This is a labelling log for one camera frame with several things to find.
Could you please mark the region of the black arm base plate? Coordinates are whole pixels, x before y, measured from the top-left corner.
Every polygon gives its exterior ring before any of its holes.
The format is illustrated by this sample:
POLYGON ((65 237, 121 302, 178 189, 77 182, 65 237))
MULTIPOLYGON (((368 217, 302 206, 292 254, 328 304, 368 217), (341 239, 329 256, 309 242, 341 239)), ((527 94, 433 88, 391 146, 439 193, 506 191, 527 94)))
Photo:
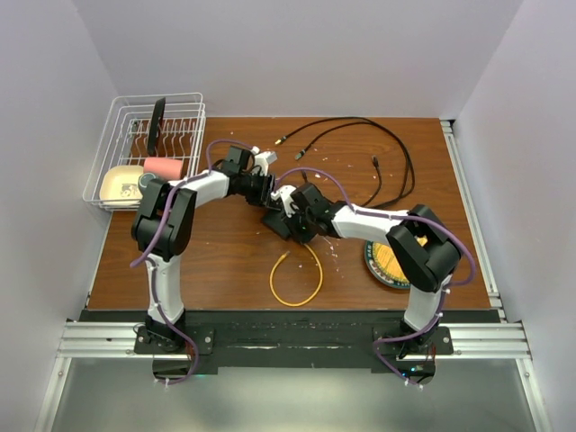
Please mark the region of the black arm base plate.
POLYGON ((438 356, 454 352, 450 331, 406 334, 401 312, 385 310, 205 310, 187 312, 173 328, 152 319, 134 326, 134 350, 152 355, 158 379, 237 368, 348 368, 429 382, 438 356))

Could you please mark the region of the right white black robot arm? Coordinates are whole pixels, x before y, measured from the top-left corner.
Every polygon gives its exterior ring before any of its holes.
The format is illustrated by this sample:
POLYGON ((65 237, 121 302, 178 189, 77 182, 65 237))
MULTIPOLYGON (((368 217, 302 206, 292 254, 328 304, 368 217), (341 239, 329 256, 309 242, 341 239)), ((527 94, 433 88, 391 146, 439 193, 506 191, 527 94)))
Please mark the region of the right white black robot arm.
POLYGON ((432 344, 446 289, 467 249, 427 206, 378 211, 349 201, 332 202, 312 183, 282 186, 274 198, 298 239, 320 235, 389 247, 409 282, 409 303, 399 333, 379 341, 402 344, 413 354, 432 344))

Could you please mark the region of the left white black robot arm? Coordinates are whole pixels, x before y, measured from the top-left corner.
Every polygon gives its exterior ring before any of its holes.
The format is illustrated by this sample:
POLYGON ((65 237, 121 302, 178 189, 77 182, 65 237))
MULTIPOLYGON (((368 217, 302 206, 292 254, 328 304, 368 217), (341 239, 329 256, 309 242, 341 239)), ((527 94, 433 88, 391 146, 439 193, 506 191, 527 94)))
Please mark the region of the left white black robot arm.
POLYGON ((149 306, 139 341, 167 353, 194 344, 185 331, 181 296, 181 255, 192 236, 195 210, 238 194, 255 206, 270 201, 275 177, 269 173, 277 160, 273 151, 230 146, 226 157, 198 175, 182 180, 152 179, 131 227, 140 256, 131 264, 146 266, 149 306))

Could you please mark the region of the black network switch box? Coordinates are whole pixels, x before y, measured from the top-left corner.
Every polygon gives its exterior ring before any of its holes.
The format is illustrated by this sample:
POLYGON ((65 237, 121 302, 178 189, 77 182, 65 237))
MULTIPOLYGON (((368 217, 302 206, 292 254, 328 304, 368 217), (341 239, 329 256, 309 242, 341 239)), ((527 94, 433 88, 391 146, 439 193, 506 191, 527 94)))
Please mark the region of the black network switch box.
POLYGON ((297 217, 288 216, 285 210, 270 209, 261 219, 262 223, 282 240, 297 239, 297 217))

